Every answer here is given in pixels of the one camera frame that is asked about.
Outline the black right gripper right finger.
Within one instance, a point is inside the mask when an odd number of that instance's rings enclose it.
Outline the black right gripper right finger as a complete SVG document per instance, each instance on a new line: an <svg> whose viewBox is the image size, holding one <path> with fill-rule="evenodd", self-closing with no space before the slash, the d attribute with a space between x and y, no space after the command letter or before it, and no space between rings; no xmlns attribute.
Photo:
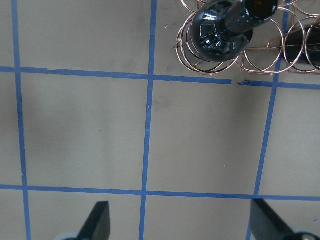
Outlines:
<svg viewBox="0 0 320 240"><path fill-rule="evenodd" d="M261 199L250 201L250 228L256 240L297 240L295 232Z"/></svg>

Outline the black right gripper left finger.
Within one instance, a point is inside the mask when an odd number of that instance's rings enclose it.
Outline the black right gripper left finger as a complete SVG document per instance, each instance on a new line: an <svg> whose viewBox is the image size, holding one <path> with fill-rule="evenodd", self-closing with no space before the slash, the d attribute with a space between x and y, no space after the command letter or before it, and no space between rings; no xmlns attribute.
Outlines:
<svg viewBox="0 0 320 240"><path fill-rule="evenodd" d="M86 219L77 240L108 240L111 235L110 206L108 201L99 201Z"/></svg>

